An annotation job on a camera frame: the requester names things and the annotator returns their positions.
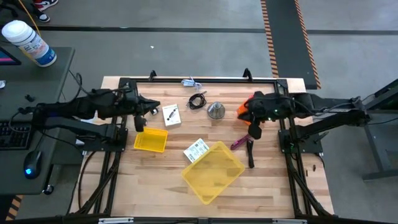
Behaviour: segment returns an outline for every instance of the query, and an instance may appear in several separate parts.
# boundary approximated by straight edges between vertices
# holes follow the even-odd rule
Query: concrete floor
[[[308,29],[398,30],[395,0],[300,0]],[[60,0],[46,11],[50,25],[263,28],[259,0]],[[271,77],[265,34],[42,32],[52,46],[76,49],[71,70],[85,88],[104,75]],[[398,78],[396,36],[311,35],[323,97],[365,97]],[[67,98],[76,91],[72,79]],[[396,222],[398,178],[363,182],[376,171],[363,129],[340,127],[322,140],[335,213],[341,217]],[[51,196],[26,196],[18,218],[67,212],[78,167],[60,167]]]

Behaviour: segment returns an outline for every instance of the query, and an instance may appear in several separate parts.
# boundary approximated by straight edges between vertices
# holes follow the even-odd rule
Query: hazard tape
[[[15,220],[15,218],[17,217],[19,207],[21,206],[22,198],[23,195],[16,195],[14,199],[12,199],[12,203],[10,209],[8,210],[6,221]]]
[[[306,30],[305,25],[304,25],[304,20],[303,20],[303,15],[302,15],[301,9],[300,9],[300,4],[299,4],[298,0],[294,0],[294,3],[296,5],[298,19],[300,20],[300,24],[301,24],[301,29],[303,30],[304,40],[305,40],[305,44],[307,45],[308,55],[310,56],[313,74],[315,76],[315,81],[317,82],[317,88],[320,89],[321,88],[321,82],[319,81],[317,66],[315,65],[315,61],[313,59],[311,45],[310,45],[310,41],[308,39],[307,30]]]
[[[264,28],[266,30],[269,60],[271,61],[272,77],[279,78],[278,65],[276,63],[274,43],[272,41],[271,27],[269,25],[267,5],[265,0],[261,0],[262,17],[264,19]]]

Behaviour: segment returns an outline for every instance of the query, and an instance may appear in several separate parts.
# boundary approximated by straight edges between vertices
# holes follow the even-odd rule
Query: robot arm
[[[291,93],[289,96],[278,93],[264,95],[257,91],[254,96],[245,103],[247,111],[238,116],[239,119],[251,122],[249,134],[254,139],[261,137],[260,122],[275,121],[285,118],[306,118],[309,116],[320,116],[325,113],[339,113],[344,116],[343,124],[358,123],[366,115],[360,97],[351,99],[320,98],[311,93]],[[364,116],[346,119],[350,111],[360,111]],[[331,124],[327,127],[319,127],[319,132],[334,128]]]
[[[115,124],[84,123],[75,118],[91,119],[96,112],[100,119],[133,115],[136,131],[142,132],[146,125],[143,116],[159,105],[159,101],[138,94],[136,82],[130,80],[116,90],[92,90],[89,95],[67,103],[39,103],[35,108],[23,109],[22,113],[33,113],[32,125],[38,130],[64,128],[86,140],[97,139],[98,144],[116,144],[124,141],[126,129]]]

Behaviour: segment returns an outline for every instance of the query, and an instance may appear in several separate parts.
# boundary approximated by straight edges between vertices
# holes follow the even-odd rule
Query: small yellow tray
[[[168,131],[166,130],[144,128],[144,132],[137,134],[134,148],[152,152],[164,152],[167,133]]]
[[[244,171],[242,162],[221,141],[182,171],[182,178],[208,205]]]

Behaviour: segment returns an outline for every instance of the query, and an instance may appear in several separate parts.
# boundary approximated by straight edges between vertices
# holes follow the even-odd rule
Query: white card
[[[193,162],[203,155],[207,150],[209,150],[209,147],[206,145],[206,143],[202,139],[198,139],[188,149],[184,150],[184,154],[191,162]]]
[[[181,123],[180,112],[178,111],[178,105],[164,106],[162,110],[163,110],[163,119],[166,127]]]

